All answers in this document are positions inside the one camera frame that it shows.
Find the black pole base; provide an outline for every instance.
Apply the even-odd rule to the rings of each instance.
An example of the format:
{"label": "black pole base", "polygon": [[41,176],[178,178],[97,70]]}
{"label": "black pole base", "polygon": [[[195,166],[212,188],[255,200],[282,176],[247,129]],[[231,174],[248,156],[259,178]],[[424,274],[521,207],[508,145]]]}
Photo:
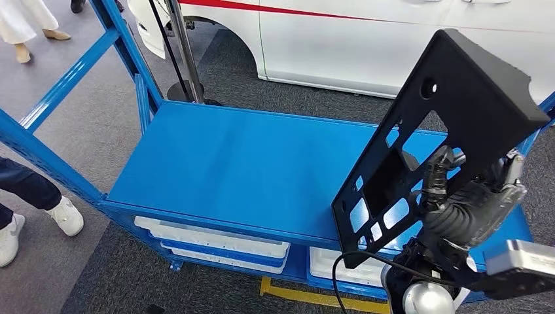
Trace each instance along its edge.
{"label": "black pole base", "polygon": [[[183,89],[181,88],[181,84],[179,82],[176,82],[174,85],[171,85],[171,87],[168,89],[168,92],[166,94],[169,100],[185,101],[188,103],[194,101],[192,97],[192,92],[190,90],[189,81],[186,80],[183,83],[185,83],[185,93],[183,92]],[[201,88],[201,92],[204,94],[204,85],[201,84],[200,88]],[[204,103],[206,105],[214,105],[214,106],[222,105],[221,103],[212,99],[205,99]]]}

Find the red stripe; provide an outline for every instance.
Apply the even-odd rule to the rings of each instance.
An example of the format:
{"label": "red stripe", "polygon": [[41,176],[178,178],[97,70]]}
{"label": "red stripe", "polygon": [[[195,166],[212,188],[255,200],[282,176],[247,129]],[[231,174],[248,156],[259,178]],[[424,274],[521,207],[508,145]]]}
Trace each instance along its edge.
{"label": "red stripe", "polygon": [[259,11],[259,12],[271,12],[271,13],[284,13],[284,14],[295,14],[295,15],[307,15],[307,16],[319,16],[324,18],[347,18],[350,20],[364,20],[364,21],[379,21],[379,22],[390,22],[390,23],[402,23],[402,24],[415,24],[410,22],[399,22],[390,20],[379,20],[375,18],[358,18],[356,16],[344,16],[335,14],[325,14],[310,11],[299,11],[291,9],[282,9],[275,7],[266,7],[264,5],[248,5],[246,3],[237,3],[233,1],[226,0],[179,0],[180,3],[186,5],[200,5],[203,7],[216,7],[225,9],[236,9],[236,10],[248,10],[248,11]]}
{"label": "red stripe", "polygon": [[[439,25],[436,25],[436,24],[420,24],[420,23],[414,23],[414,22],[381,20],[379,18],[358,18],[356,16],[335,15],[335,14],[317,13],[317,12],[310,12],[310,11],[282,9],[282,8],[275,8],[275,7],[266,7],[264,5],[248,5],[246,3],[237,3],[233,1],[227,1],[227,0],[178,0],[178,1],[186,5],[198,5],[202,7],[215,7],[215,8],[224,8],[224,9],[248,10],[248,11],[271,12],[271,13],[282,13],[282,14],[306,15],[306,16],[319,16],[324,18],[347,18],[350,20],[375,21],[375,22],[412,24],[412,25],[427,25],[427,26],[439,27]],[[517,29],[496,29],[496,28],[486,28],[486,27],[447,26],[447,25],[442,27],[443,28],[457,27],[457,28],[463,28],[463,29],[479,29],[479,30],[486,30],[486,31],[511,31],[511,32],[517,32],[517,33],[551,34],[547,31],[522,31]]]}

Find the beige shoe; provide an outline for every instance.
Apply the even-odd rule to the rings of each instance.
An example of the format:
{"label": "beige shoe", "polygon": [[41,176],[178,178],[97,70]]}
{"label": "beige shoe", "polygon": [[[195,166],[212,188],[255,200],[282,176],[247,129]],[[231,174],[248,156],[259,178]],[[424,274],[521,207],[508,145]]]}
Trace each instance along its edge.
{"label": "beige shoe", "polygon": [[16,60],[19,63],[27,63],[31,60],[31,52],[25,44],[15,44],[16,46]]}
{"label": "beige shoe", "polygon": [[49,29],[43,29],[43,33],[48,39],[56,39],[57,41],[66,41],[71,38],[69,34],[62,31],[51,31]]}

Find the white skirt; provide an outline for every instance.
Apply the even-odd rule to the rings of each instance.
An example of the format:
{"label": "white skirt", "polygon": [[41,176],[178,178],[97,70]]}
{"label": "white skirt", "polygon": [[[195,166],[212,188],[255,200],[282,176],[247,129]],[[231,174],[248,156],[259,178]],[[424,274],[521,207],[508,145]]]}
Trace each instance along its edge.
{"label": "white skirt", "polygon": [[27,10],[42,29],[58,28],[58,21],[43,0],[0,0],[0,37],[6,43],[24,43],[37,35],[22,10]]}

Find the white sneaker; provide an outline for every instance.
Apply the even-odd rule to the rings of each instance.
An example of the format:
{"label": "white sneaker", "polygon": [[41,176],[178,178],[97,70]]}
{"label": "white sneaker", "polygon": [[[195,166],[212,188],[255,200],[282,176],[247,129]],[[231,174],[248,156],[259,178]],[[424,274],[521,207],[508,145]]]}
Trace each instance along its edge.
{"label": "white sneaker", "polygon": [[62,200],[57,206],[46,211],[55,221],[62,231],[70,237],[76,236],[83,229],[83,216],[73,206],[71,201],[62,196]]}
{"label": "white sneaker", "polygon": [[0,230],[0,268],[10,264],[16,258],[19,249],[19,233],[25,223],[25,217],[12,216],[12,222]]}

